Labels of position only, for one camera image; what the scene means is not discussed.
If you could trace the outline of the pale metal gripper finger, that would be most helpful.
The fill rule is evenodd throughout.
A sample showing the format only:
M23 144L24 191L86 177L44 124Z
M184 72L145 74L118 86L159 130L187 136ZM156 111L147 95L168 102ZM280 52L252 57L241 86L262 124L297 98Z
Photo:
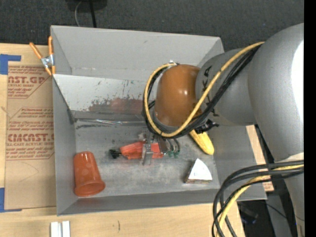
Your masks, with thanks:
M151 149L150 144L144 144L142 149L142 164L150 165L154 152Z
M151 142L151 132L145 131L145 132L139 133L138 139L141 142L150 143Z

